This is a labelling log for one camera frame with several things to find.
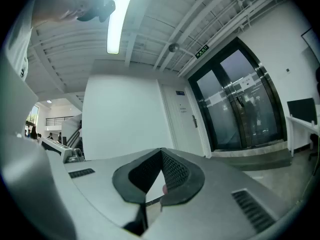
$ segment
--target round ceiling fixture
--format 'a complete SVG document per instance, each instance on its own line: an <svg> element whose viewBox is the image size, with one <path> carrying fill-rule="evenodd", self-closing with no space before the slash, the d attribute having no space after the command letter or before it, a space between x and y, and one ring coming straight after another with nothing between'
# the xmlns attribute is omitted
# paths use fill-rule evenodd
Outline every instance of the round ceiling fixture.
<svg viewBox="0 0 320 240"><path fill-rule="evenodd" d="M180 48L180 45L178 43L176 43L176 42L172 43L169 45L169 52L175 53L179 50L179 48Z"/></svg>

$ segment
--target cable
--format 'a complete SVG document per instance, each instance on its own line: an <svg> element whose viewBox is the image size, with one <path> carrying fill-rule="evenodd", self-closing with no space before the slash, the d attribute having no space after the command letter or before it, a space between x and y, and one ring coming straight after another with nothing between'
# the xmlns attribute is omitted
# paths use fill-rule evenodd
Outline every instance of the cable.
<svg viewBox="0 0 320 240"><path fill-rule="evenodd" d="M320 153L320 134L318 135L318 156L317 156L317 159L316 159L315 167L314 167L314 169L313 169L312 175L311 175L308 183L306 184L306 186L305 186L305 188L304 188L304 191L303 191L303 194L302 194L302 197L301 197L301 200L300 200L300 201L303 200L304 195L305 195L305 193L306 193L306 190L307 190L307 188L308 188L308 186L309 186L309 183L311 182L312 177L313 177L313 176L315 175L315 173L316 173L316 169L317 169L317 166L318 166L318 163L319 163L319 153Z"/></svg>

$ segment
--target exit sign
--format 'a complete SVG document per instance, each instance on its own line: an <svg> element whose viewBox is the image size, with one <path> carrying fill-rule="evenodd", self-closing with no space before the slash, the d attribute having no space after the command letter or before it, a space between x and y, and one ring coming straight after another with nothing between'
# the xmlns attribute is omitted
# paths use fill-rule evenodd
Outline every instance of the exit sign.
<svg viewBox="0 0 320 240"><path fill-rule="evenodd" d="M196 54L195 54L195 57L197 59L199 59L206 51L208 51L209 49L209 46L208 45L204 45L204 47L202 47Z"/></svg>

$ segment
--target white shirt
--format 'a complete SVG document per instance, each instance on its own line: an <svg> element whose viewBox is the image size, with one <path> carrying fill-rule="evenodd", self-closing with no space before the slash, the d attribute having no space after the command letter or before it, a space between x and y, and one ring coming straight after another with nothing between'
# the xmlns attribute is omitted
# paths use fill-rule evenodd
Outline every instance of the white shirt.
<svg viewBox="0 0 320 240"><path fill-rule="evenodd" d="M14 71L25 81L28 73L27 49L32 31L35 0L30 0L12 25L2 47L2 53Z"/></svg>

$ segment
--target desk leg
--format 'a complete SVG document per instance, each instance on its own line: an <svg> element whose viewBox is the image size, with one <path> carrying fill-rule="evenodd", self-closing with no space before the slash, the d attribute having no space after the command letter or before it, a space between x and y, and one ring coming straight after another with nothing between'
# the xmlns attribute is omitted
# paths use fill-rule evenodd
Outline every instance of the desk leg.
<svg viewBox="0 0 320 240"><path fill-rule="evenodd" d="M291 156L294 157L295 151L295 133L294 133L294 123L290 120L290 146L291 146Z"/></svg>

